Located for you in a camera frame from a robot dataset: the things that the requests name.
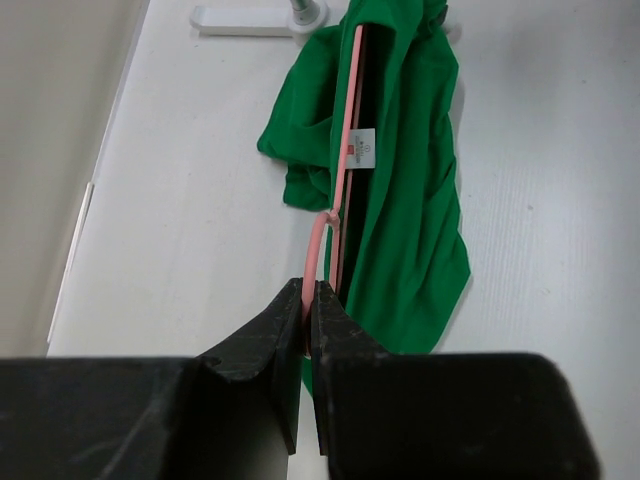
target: clothing tag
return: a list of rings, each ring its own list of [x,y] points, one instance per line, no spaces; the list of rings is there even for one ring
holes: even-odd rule
[[[375,168],[376,129],[351,130],[347,149],[347,169]]]

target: white surface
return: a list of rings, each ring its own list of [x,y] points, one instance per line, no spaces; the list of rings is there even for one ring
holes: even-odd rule
[[[282,206],[284,169],[255,150],[297,49],[198,38],[194,4],[152,1],[52,355],[197,354],[302,272],[313,215]],[[638,478],[640,4],[454,5],[474,278],[441,348],[554,359],[606,478]],[[325,478],[303,400],[290,478]]]
[[[0,356],[46,351],[141,5],[0,2]]]

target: white label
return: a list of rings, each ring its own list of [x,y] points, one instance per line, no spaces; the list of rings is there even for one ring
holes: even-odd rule
[[[351,130],[347,149],[347,169],[375,168],[376,130]]]

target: garment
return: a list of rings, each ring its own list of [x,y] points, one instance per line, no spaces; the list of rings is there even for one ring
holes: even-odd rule
[[[458,66],[436,20],[445,6],[353,0],[339,26],[304,46],[258,141],[261,152],[288,163],[285,203],[329,208],[354,31],[370,24],[367,58],[374,65],[365,86],[373,85],[376,166],[354,179],[341,300],[396,353],[435,346],[470,275],[448,117]]]

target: table surface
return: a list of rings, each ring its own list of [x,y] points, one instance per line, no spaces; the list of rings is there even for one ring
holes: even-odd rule
[[[298,49],[199,38],[196,3],[151,1],[50,355],[194,355],[301,275],[314,215],[283,206],[284,169],[255,149]],[[613,5],[454,3],[473,279],[439,349],[553,359],[606,478],[629,480],[640,472],[640,4]],[[302,410],[290,478],[326,478],[307,395]]]

